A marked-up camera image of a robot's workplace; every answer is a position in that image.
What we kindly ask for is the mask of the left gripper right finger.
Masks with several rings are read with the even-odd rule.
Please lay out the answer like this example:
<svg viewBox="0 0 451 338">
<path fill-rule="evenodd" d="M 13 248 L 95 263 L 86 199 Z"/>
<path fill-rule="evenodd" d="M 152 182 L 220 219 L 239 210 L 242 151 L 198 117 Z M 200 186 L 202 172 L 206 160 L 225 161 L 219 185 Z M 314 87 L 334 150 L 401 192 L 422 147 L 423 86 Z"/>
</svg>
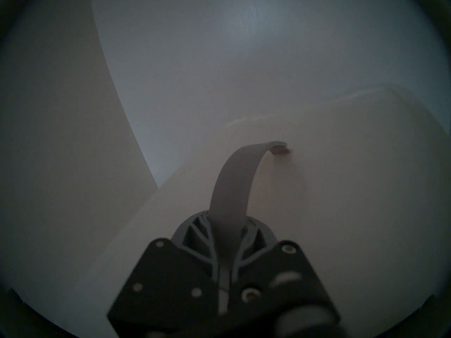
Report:
<svg viewBox="0 0 451 338">
<path fill-rule="evenodd" d="M 227 310 L 254 315 L 264 332 L 340 332 L 340 314 L 299 244 L 254 218 L 241 230 Z"/>
</svg>

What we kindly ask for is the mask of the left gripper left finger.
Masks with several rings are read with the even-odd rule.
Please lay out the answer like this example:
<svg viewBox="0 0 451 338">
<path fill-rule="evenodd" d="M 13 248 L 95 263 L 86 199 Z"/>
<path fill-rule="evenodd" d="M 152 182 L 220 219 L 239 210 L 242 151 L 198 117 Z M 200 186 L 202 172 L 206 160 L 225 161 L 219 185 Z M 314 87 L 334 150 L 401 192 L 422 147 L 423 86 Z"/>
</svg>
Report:
<svg viewBox="0 0 451 338">
<path fill-rule="evenodd" d="M 113 302 L 115 332 L 178 332 L 218 316 L 219 265 L 208 211 L 153 240 Z"/>
</svg>

